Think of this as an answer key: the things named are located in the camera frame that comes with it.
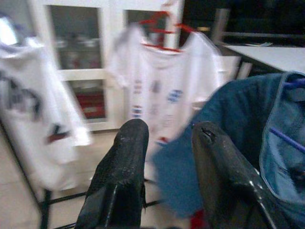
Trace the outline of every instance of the tiled floor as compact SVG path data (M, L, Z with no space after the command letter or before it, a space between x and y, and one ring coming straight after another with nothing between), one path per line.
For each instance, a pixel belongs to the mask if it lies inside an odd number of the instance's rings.
M103 133L94 135L94 144L82 148L86 153L82 160L82 166L86 167L80 174L85 179L93 174L96 165L111 147L115 133ZM83 186L74 190L80 192L87 188ZM54 197L65 196L73 193L55 193ZM159 198L158 188L152 184L146 184L147 202ZM49 228L73 223L83 205L84 197L54 204L51 207ZM0 228L1 229L37 229L39 228L40 213L31 199L29 191L24 185L18 167L16 166L10 151L0 136ZM189 228L188 219L177 219L174 214L163 205L152 206L142 211L142 226L153 226L164 229L169 226L178 226L182 229Z

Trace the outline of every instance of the blue denim fabric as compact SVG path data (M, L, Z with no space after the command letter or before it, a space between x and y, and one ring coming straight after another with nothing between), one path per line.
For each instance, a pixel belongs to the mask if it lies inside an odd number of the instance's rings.
M305 156L268 131L270 126L276 127L305 145L305 138L302 139L305 136L305 89L283 91L285 81L303 77L305 75L299 73L276 73L226 84L177 139L155 154L153 162L162 195L179 216L190 216L203 208L191 146L192 124L202 121L211 121L221 127L249 162L261 169L265 182L280 199L282 207L290 209L289 214L295 213L292 218L300 217L300 211L305 213L304 201L300 200L301 197L304 200L303 192L301 195L290 192L292 181L287 176L279 178L276 167L278 160L287 162L289 167L301 166ZM282 160L277 158L279 149ZM281 166L282 171L287 170L287 166Z

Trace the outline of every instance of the white t-shirt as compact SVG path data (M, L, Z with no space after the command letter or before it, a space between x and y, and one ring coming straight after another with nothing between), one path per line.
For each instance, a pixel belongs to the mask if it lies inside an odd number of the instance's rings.
M27 169L49 190L77 185L74 146L90 143L81 110L36 39L0 46L0 109Z
M185 128L193 104L207 101L225 78L218 50L199 32L190 34L182 52L143 43L150 43L143 28L130 25L117 40L107 69L128 88L128 118L141 118L149 127L149 160Z

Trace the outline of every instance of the cabinet door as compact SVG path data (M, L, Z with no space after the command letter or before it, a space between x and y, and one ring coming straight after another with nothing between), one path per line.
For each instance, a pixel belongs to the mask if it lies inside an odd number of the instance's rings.
M161 5L165 2L165 0L114 0L115 8L112 12L114 13L113 17L116 22L115 36L117 36L129 23L149 19L156 11L161 10ZM159 29L176 31L175 34L167 34L164 37L165 47L178 47L180 31L177 30L176 27L173 27L173 24L182 21L183 3L184 0L177 0L170 8L166 8L166 10L172 13L172 20L163 18L160 19L158 23ZM144 25L144 30L146 35L153 40L153 34L149 34L148 25Z
M39 35L92 130L119 128L123 92L110 85L110 0L31 0Z

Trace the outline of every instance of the table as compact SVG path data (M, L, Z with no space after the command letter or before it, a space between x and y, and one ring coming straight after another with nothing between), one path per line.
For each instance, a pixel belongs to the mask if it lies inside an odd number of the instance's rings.
M243 60L273 72L297 71L305 73L305 48L237 45L224 47L241 56Z

